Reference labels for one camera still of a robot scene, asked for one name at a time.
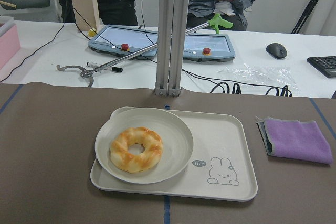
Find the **white wall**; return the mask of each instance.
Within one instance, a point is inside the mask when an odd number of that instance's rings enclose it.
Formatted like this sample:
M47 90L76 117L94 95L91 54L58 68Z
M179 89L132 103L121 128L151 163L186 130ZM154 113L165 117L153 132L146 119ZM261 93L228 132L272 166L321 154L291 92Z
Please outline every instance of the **white wall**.
M143 24L141 17L141 0L136 1L138 23ZM248 31L264 31L274 33L290 33L310 0L255 0L252 12L246 13ZM301 33L336 36L336 2L335 0L319 0L315 10L326 11L326 24L322 24L319 32L309 29L311 17L307 20ZM159 18L159 0L143 0L143 16L146 26L157 26Z

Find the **ring-shaped bread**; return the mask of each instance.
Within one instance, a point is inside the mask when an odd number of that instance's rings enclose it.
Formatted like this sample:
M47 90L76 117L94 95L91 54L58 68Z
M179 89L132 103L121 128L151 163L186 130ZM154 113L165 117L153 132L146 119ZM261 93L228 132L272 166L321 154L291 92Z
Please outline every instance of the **ring-shaped bread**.
M139 155L128 152L133 144L141 144L144 151ZM127 128L112 141L111 161L114 165L129 173L138 173L151 169L161 159L163 144L161 137L146 127Z

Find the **plate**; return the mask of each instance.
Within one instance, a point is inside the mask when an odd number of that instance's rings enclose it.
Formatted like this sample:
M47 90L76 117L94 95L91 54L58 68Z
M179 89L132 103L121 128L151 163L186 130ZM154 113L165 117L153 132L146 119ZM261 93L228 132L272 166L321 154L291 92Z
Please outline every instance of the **plate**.
M150 170L131 174L118 169L110 159L110 144L129 127L144 126L156 131L163 142L159 163ZM193 152L193 136L188 126L169 111L135 108L112 116L98 132L95 143L100 165L112 176L130 183L150 184L174 177L188 164Z

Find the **computer mouse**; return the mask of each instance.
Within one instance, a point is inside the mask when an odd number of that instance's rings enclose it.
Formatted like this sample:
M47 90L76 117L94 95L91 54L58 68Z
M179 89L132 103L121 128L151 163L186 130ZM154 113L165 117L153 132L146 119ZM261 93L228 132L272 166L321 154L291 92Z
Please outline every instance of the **computer mouse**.
M272 43L266 47L266 51L277 59L282 59L287 56L287 50L282 44Z

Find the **blue tape strip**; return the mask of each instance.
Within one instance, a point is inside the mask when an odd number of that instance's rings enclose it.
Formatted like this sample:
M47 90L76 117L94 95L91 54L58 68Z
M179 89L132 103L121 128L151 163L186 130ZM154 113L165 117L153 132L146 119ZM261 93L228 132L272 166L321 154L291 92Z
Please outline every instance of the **blue tape strip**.
M169 199L169 196L164 196L163 224L170 224L170 199Z
M9 105L9 103L12 101L12 99L14 98L14 96L16 96L16 94L20 91L20 89L23 87L23 85L19 85L19 87L17 87L17 89L13 92L13 94L8 98L8 100L5 102L4 105L2 105L2 107L0 108L0 114L2 112L4 112L4 110L6 109L6 107Z
M333 135L333 137L336 139L336 133L333 130L333 128L331 127L330 123L328 122L328 120L324 117L322 111L319 109L319 107L317 106L317 104L315 103L313 98L309 98L310 102L313 104L314 108L316 109L316 111L320 114L320 117L322 118L323 122L325 123L325 125L327 126L327 128L329 129L329 131L331 132L331 134Z

